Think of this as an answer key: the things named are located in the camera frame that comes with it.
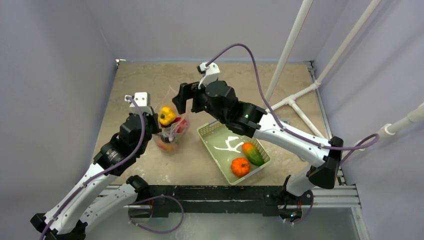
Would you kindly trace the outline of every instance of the white wall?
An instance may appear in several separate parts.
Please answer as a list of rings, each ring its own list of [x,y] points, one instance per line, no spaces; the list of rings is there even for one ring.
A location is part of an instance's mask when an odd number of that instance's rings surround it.
[[[87,169],[115,59],[84,1],[0,1],[1,239],[38,239]]]
[[[276,62],[301,0],[87,0],[117,58],[132,61],[205,61],[242,42],[259,61]],[[314,60],[347,0],[317,0],[290,55]],[[221,61],[250,61],[233,49]]]
[[[316,59],[320,73],[369,0],[350,0]],[[424,102],[424,1],[383,0],[320,88],[333,134],[351,146]],[[373,240],[422,239],[424,124],[343,166]]]

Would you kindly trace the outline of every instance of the toy fruit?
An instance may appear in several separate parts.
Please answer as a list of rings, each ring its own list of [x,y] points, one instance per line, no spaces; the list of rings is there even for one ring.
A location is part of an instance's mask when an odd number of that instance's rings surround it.
[[[234,159],[231,163],[231,171],[234,175],[241,178],[248,174],[251,170],[251,165],[249,161],[244,157],[238,157]]]
[[[164,106],[159,112],[159,122],[162,127],[169,126],[175,122],[177,114],[169,106]]]
[[[243,146],[241,146],[241,149],[243,150],[243,153],[246,155],[249,162],[251,162],[253,165],[261,166],[265,163],[261,153],[252,143],[246,142],[243,144]]]

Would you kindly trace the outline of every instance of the plastic bag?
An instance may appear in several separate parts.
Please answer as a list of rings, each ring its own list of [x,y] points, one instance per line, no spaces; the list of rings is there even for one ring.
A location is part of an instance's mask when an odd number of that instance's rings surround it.
[[[162,132],[153,135],[154,142],[164,152],[171,152],[178,148],[181,137],[189,128],[188,112],[178,114],[177,108],[172,102],[172,98],[178,94],[169,87],[165,97],[154,107],[154,112],[158,114],[157,120]]]

